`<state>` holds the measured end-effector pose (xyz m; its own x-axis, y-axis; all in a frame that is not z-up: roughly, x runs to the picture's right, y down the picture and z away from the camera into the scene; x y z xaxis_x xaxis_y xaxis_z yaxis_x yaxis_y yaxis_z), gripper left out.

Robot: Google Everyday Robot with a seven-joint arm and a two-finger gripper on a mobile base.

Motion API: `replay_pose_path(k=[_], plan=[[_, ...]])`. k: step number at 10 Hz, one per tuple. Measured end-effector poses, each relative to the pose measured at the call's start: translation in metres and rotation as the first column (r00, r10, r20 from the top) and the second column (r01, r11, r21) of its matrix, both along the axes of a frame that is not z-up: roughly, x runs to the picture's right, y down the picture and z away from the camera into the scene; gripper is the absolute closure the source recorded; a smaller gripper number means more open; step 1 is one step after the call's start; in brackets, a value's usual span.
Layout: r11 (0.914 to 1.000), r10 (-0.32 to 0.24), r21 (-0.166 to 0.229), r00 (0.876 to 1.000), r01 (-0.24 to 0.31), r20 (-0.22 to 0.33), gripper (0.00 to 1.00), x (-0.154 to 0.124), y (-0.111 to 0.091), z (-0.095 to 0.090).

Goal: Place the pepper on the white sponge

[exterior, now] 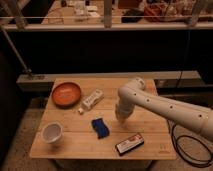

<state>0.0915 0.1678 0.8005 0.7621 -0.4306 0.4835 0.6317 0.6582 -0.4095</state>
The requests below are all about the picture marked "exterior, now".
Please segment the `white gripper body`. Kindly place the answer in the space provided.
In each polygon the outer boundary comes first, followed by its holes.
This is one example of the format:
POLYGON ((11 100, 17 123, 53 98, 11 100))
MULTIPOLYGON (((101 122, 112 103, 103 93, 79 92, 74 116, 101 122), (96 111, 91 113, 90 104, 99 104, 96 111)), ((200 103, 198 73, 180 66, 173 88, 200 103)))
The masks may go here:
POLYGON ((115 109, 116 118, 119 122, 124 122, 133 113, 131 106, 117 104, 115 109))

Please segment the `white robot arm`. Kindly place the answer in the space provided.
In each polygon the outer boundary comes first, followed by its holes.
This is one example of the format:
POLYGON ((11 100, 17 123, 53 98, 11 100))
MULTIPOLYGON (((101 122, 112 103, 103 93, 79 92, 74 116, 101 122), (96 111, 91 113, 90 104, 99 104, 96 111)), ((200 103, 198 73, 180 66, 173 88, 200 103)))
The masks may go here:
POLYGON ((115 113, 120 122, 139 106, 213 142, 213 109, 150 94, 145 91, 145 81, 140 77, 120 86, 118 97, 115 113))

